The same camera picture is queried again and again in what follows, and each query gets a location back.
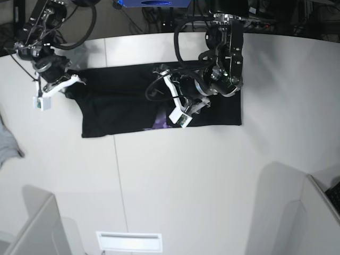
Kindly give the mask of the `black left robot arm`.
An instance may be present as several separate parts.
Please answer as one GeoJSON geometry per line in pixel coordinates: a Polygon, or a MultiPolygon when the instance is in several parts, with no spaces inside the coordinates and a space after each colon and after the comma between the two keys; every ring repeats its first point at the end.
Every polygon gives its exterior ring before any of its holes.
{"type": "Polygon", "coordinates": [[[184,112],[189,116],[210,106],[212,96],[232,97],[243,85],[243,21],[249,17],[248,1],[209,1],[208,6],[211,16],[187,18],[174,30],[175,55],[183,71],[168,80],[184,97],[184,112]],[[196,64],[189,64],[180,54],[179,35],[187,23],[196,21],[211,23],[205,34],[208,49],[196,64]]]}

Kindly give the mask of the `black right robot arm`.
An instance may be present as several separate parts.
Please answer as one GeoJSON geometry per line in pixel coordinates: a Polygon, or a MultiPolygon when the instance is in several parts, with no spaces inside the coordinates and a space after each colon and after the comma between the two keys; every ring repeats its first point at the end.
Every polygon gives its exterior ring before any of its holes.
{"type": "Polygon", "coordinates": [[[67,14],[66,3],[38,1],[13,46],[4,48],[10,56],[15,53],[19,59],[32,64],[35,74],[30,77],[36,83],[39,97],[81,82],[77,75],[68,71],[71,60],[57,55],[55,49],[72,50],[81,46],[89,38],[96,24],[96,5],[99,2],[73,1],[72,3],[76,7],[88,7],[92,14],[90,26],[78,42],[66,46],[55,40],[57,30],[72,16],[67,14]]]}

